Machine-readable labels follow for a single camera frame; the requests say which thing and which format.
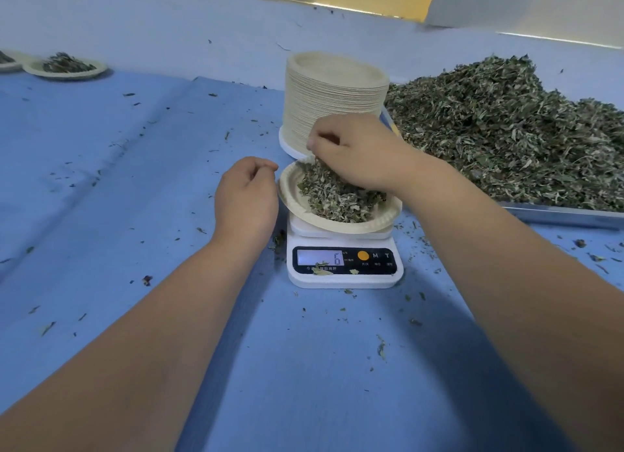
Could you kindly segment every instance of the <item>person's left hand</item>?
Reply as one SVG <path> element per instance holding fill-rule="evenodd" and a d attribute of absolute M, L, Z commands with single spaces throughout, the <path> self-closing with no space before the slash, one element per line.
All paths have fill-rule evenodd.
<path fill-rule="evenodd" d="M 248 156 L 223 174 L 214 198 L 213 239 L 260 253 L 277 219 L 277 168 L 270 160 Z"/>

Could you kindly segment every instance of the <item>scale base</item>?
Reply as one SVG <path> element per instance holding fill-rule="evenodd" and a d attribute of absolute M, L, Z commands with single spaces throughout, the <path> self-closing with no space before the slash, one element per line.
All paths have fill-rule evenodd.
<path fill-rule="evenodd" d="M 286 266 L 292 284 L 303 289 L 385 289 L 394 286 L 403 276 L 403 263 L 394 238 L 392 226 L 373 234 L 336 234 L 311 226 L 290 214 L 286 239 Z M 391 275 L 364 274 L 303 274 L 294 269 L 293 250 L 296 247 L 357 247 L 366 249 L 388 249 L 392 251 L 396 272 Z"/>

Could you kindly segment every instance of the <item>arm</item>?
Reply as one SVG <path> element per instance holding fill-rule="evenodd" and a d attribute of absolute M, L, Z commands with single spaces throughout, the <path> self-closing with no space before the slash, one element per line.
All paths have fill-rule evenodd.
<path fill-rule="evenodd" d="M 223 175 L 210 243 L 0 417 L 3 450 L 172 451 L 278 202 L 269 161 Z"/>
<path fill-rule="evenodd" d="M 412 209 L 501 357 L 579 446 L 624 449 L 621 291 L 374 117 L 321 119 L 308 146 Z"/>

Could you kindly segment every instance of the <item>digital kitchen scale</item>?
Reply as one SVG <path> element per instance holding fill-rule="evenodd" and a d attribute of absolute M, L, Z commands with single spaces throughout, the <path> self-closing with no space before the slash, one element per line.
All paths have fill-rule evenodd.
<path fill-rule="evenodd" d="M 403 263 L 390 225 L 370 234 L 337 234 L 292 213 L 288 218 L 288 277 L 300 288 L 391 288 Z"/>

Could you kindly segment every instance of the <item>scale display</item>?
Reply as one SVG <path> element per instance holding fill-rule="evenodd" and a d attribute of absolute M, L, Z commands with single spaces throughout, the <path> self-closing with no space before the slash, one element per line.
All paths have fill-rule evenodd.
<path fill-rule="evenodd" d="M 297 250 L 297 264 L 330 267 L 344 266 L 345 259 L 342 250 Z"/>
<path fill-rule="evenodd" d="M 294 247 L 295 272 L 312 274 L 312 268 L 334 275 L 394 275 L 397 263 L 386 247 Z"/>

